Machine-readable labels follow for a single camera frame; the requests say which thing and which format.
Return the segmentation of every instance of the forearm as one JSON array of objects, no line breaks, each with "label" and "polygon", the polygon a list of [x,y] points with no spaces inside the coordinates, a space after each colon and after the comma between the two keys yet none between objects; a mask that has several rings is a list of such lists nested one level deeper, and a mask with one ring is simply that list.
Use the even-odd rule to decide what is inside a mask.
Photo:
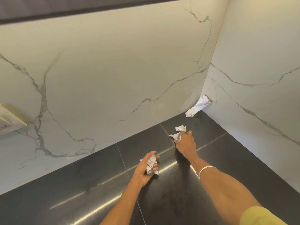
[{"label": "forearm", "polygon": [[[210,166],[196,155],[189,161],[197,174],[205,166]],[[242,183],[213,167],[206,168],[201,172],[200,181],[219,215],[229,224],[238,225],[240,217],[246,209],[260,206]]]},{"label": "forearm", "polygon": [[132,178],[121,198],[104,218],[101,225],[128,225],[141,188],[142,183]]}]

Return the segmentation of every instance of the finger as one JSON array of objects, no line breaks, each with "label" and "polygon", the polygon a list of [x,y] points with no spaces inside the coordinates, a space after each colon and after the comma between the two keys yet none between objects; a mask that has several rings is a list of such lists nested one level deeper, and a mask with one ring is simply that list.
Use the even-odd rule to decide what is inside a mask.
[{"label": "finger", "polygon": [[148,159],[154,155],[156,153],[156,151],[152,151],[152,152],[148,152],[145,157],[143,158],[143,160],[141,161],[142,164],[144,164],[145,166],[147,165]]}]

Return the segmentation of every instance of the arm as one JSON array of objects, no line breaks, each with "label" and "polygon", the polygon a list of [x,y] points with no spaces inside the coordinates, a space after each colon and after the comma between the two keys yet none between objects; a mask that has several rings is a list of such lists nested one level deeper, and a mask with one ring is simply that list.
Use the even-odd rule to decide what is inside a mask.
[{"label": "arm", "polygon": [[[142,187],[144,187],[154,174],[145,174],[148,159],[156,151],[147,153],[143,160],[138,164],[134,171],[127,188],[122,193],[119,201],[113,209],[107,214],[100,225],[128,225],[133,212],[135,202]],[[153,170],[158,170],[158,165],[154,164]]]},{"label": "arm", "polygon": [[[196,143],[192,131],[180,133],[181,141],[175,140],[176,148],[189,160],[196,173],[205,166],[210,166],[196,152]],[[239,225],[240,218],[246,209],[261,206],[251,192],[235,178],[208,167],[201,172],[200,181],[210,196],[219,215],[227,223]]]}]

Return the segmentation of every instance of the black tile floor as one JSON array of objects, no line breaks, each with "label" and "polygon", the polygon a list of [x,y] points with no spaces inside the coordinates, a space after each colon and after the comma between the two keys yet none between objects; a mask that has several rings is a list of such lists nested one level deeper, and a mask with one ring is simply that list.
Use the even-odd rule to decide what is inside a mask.
[{"label": "black tile floor", "polygon": [[189,162],[168,136],[193,131],[198,155],[242,182],[289,225],[300,221],[300,194],[204,112],[182,113],[0,196],[0,224],[99,224],[139,160],[160,155],[160,173],[141,190],[130,224],[225,224]]}]

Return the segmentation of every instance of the dark gray ceiling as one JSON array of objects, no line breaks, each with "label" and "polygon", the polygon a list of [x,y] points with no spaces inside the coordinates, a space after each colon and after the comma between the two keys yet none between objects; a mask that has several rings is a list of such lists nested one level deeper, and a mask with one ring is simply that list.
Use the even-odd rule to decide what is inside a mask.
[{"label": "dark gray ceiling", "polygon": [[0,24],[171,0],[0,0]]}]

